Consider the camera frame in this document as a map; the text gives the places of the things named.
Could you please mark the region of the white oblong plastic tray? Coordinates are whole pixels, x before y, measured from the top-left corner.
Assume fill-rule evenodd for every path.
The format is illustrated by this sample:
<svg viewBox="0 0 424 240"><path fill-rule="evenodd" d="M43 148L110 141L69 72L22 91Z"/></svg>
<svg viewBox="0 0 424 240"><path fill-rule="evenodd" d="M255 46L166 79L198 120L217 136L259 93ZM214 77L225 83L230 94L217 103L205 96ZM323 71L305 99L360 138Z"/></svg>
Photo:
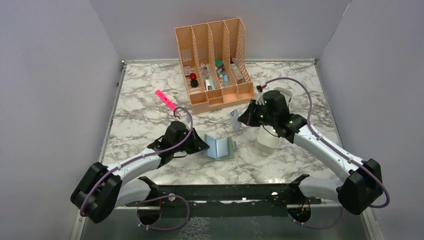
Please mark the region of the white oblong plastic tray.
<svg viewBox="0 0 424 240"><path fill-rule="evenodd" d="M290 108L294 96L293 92L283 87L275 87L274 90L284 95L287 107ZM262 125L257 131L254 147L263 153L272 154L280 145L280 142L280 138L272 127Z"/></svg>

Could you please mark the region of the orange plastic desk organizer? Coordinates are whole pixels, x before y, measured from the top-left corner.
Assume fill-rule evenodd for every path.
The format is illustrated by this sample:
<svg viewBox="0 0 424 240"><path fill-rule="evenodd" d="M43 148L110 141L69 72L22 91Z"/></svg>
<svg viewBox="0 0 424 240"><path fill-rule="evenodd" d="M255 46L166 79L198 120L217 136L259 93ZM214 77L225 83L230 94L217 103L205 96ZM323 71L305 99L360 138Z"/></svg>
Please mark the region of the orange plastic desk organizer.
<svg viewBox="0 0 424 240"><path fill-rule="evenodd" d="M177 27L174 33L193 114L247 104L254 98L254 84L245 64L246 30L240 18ZM241 84L237 84L230 57L244 76ZM218 69L215 60L224 66ZM190 85L191 73L196 74L196 88ZM206 90L206 79L214 81L214 90Z"/></svg>

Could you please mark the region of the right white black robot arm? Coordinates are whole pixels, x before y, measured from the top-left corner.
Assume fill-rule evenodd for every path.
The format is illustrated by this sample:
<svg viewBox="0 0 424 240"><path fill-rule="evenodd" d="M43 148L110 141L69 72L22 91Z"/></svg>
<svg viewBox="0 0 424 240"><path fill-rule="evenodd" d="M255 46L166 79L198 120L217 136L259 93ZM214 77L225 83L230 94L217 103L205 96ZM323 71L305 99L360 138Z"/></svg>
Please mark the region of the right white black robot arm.
<svg viewBox="0 0 424 240"><path fill-rule="evenodd" d="M365 161L318 133L306 118L290 113L285 96L278 90L251 100L237 120L249 127L272 127L278 137L308 151L338 177L338 180L314 177L301 180L288 190L289 199L296 204L308 197L321 198L337 201L348 212L360 215L384 192L381 166L376 160Z"/></svg>

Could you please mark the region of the black metal base rail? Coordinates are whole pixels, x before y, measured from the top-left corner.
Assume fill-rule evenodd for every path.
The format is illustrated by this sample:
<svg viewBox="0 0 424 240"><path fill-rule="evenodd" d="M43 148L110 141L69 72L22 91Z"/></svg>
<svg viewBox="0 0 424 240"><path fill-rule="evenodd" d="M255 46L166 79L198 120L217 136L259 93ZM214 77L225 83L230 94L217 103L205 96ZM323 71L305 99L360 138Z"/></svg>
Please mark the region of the black metal base rail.
<svg viewBox="0 0 424 240"><path fill-rule="evenodd" d="M145 200L136 198L126 204L138 208L142 216L190 217L288 217L299 214L309 217L310 205L318 198L305 197L298 185L305 175L291 183L267 184L200 184L157 185L147 177L149 194Z"/></svg>

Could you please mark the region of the pink highlighter marker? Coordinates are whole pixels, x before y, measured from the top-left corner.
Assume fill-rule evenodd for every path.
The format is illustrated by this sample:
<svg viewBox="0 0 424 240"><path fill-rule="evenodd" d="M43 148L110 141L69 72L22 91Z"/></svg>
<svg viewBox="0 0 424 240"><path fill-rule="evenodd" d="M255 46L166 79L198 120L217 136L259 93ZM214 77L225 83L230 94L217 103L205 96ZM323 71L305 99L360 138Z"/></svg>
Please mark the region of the pink highlighter marker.
<svg viewBox="0 0 424 240"><path fill-rule="evenodd" d="M156 90L155 94L169 107L170 110L174 111L177 106L161 91Z"/></svg>

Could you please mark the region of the silver credit card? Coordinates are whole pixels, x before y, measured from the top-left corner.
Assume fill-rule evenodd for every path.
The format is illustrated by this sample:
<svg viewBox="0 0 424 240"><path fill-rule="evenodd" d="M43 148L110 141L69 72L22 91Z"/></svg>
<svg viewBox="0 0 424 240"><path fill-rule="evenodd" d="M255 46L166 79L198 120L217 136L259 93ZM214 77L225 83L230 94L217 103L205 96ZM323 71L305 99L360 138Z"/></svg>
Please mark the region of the silver credit card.
<svg viewBox="0 0 424 240"><path fill-rule="evenodd" d="M229 118L230 118L231 125L234 131L238 131L239 129L242 128L242 123L238 121L239 114L237 109L234 109L233 111L229 113Z"/></svg>

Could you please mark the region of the grey red stapler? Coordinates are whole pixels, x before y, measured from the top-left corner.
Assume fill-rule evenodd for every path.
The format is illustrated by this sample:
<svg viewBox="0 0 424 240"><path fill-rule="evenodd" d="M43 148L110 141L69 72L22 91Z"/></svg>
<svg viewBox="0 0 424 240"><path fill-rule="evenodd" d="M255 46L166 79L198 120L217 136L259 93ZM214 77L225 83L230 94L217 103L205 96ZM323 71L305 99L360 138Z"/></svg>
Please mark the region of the grey red stapler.
<svg viewBox="0 0 424 240"><path fill-rule="evenodd" d="M230 66L233 71L237 84L242 84L244 82L244 76L239 68L237 60L230 57Z"/></svg>

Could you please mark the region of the black round stamp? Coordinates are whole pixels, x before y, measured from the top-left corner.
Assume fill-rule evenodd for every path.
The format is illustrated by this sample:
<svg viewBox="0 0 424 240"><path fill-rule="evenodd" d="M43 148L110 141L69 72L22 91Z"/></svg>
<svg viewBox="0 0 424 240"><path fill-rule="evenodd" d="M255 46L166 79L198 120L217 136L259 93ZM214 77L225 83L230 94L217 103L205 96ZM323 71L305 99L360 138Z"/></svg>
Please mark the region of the black round stamp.
<svg viewBox="0 0 424 240"><path fill-rule="evenodd" d="M197 79L191 79L191 81L190 81L190 86L192 87L192 88L197 88L198 86L199 86L199 82L198 82L198 80Z"/></svg>

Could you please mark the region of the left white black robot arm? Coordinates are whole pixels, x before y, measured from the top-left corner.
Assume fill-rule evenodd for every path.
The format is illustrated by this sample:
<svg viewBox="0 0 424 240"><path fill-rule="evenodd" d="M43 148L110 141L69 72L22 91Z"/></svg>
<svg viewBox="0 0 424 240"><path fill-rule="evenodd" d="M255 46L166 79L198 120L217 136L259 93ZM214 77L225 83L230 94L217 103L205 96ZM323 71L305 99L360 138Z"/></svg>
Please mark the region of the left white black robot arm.
<svg viewBox="0 0 424 240"><path fill-rule="evenodd" d="M117 207L136 201L152 205L157 200L153 182L139 177L166 165L176 153L191 155L207 149L209 145L194 128L173 121L162 136L135 156L109 165L93 163L72 192L70 201L82 216L95 224L105 220Z"/></svg>

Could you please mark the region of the green card holder wallet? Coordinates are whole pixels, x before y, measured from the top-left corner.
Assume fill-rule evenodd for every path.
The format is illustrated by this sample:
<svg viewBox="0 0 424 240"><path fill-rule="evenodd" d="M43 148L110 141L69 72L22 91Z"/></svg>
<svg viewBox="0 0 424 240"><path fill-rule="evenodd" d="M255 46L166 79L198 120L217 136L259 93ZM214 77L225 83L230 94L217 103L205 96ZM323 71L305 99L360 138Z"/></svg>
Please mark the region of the green card holder wallet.
<svg viewBox="0 0 424 240"><path fill-rule="evenodd" d="M204 151L204 155L212 160L230 160L235 157L237 144L230 136L213 138L207 134L204 135L204 142L209 146Z"/></svg>

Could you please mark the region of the green eraser block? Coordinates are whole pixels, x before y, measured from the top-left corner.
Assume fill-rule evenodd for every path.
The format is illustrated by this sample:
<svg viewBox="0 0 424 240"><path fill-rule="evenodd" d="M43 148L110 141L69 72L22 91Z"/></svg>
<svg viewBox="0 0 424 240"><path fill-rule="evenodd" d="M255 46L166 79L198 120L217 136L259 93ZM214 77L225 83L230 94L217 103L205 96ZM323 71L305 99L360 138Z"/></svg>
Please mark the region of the green eraser block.
<svg viewBox="0 0 424 240"><path fill-rule="evenodd" d="M215 60L215 67L216 68L221 69L223 66L224 66L224 63L221 60L219 60L219 59Z"/></svg>

